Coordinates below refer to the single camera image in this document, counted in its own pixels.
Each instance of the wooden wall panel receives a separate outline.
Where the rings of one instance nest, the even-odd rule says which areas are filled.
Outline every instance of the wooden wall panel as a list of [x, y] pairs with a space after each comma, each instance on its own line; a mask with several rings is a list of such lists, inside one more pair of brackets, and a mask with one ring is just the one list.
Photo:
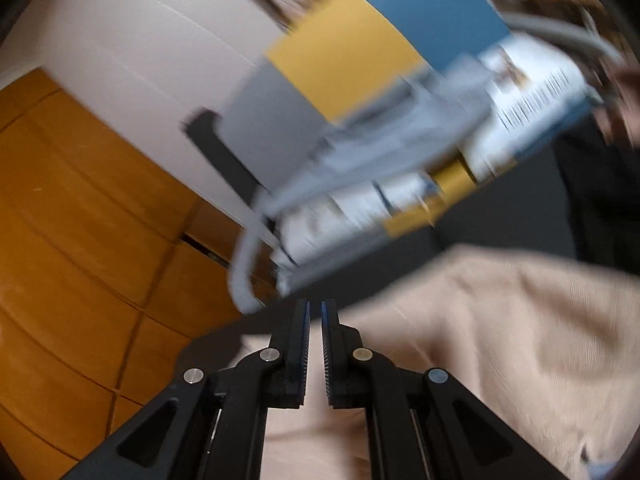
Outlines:
[[127, 361], [121, 394], [146, 404], [172, 380], [175, 358], [190, 339], [145, 317]]
[[264, 304], [268, 304], [278, 297], [278, 293], [271, 283], [265, 283], [263, 280], [254, 278], [252, 279], [252, 285], [254, 286], [255, 297]]
[[5, 90], [0, 90], [0, 132], [17, 119], [22, 113], [20, 107], [9, 99], [9, 94]]
[[77, 461], [27, 430], [0, 406], [2, 445], [26, 480], [58, 480]]
[[74, 458], [104, 438], [111, 392], [42, 349], [0, 312], [0, 405]]
[[111, 421], [109, 434], [113, 433], [127, 422], [140, 410], [140, 408], [142, 408], [140, 404], [131, 402], [129, 399], [125, 399], [124, 397], [118, 397], [113, 407], [113, 420]]
[[0, 210], [0, 310], [72, 368], [114, 388], [136, 310], [31, 231], [2, 199]]
[[38, 68], [11, 83], [3, 92], [25, 111], [59, 88], [58, 83]]
[[22, 117], [0, 134], [0, 192], [79, 267], [136, 304], [169, 243], [95, 189]]
[[[210, 251], [230, 262], [236, 240], [242, 232], [242, 226], [209, 202], [203, 201], [185, 232]], [[271, 250], [267, 244], [262, 244], [262, 251], [254, 269], [254, 275], [267, 283], [275, 283], [271, 275]]]
[[197, 195], [109, 129], [66, 92], [29, 111], [62, 157], [155, 231], [174, 240]]
[[146, 312], [189, 337], [240, 317], [226, 290], [226, 269], [184, 242], [178, 243]]

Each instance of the white wall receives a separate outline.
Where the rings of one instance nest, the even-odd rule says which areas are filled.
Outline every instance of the white wall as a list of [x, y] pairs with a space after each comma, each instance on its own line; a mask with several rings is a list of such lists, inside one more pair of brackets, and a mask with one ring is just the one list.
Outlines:
[[0, 89], [42, 65], [40, 39], [53, 0], [33, 0], [0, 48]]
[[11, 43], [194, 191], [243, 221], [248, 208], [180, 132], [199, 107], [223, 112], [280, 35], [253, 0], [43, 0]]

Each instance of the gray cable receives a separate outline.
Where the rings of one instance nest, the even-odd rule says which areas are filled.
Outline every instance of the gray cable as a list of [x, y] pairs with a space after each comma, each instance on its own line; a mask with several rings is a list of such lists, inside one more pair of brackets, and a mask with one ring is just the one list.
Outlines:
[[264, 228], [264, 203], [269, 199], [269, 193], [259, 187], [254, 193], [252, 202], [252, 215], [246, 222], [244, 230], [240, 234], [234, 255], [231, 258], [226, 284], [236, 308], [242, 314], [252, 314], [264, 307], [264, 304], [254, 295], [251, 284], [251, 275], [254, 271], [255, 261], [260, 252], [260, 233]]
[[581, 50], [591, 55], [599, 54], [615, 64], [625, 62], [622, 54], [609, 41], [573, 23], [519, 12], [505, 12], [502, 14], [502, 19], [509, 28], [521, 30], [551, 43]]

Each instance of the beige fabric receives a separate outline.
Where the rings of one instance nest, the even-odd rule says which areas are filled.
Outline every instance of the beige fabric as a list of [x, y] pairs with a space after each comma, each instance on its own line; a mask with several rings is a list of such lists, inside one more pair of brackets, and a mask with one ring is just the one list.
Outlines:
[[[588, 478], [583, 450], [618, 460], [640, 424], [637, 278], [462, 247], [340, 320], [400, 367], [448, 369], [569, 478]], [[327, 406], [317, 325], [305, 406], [270, 410], [263, 457], [266, 480], [367, 478], [364, 418]]]

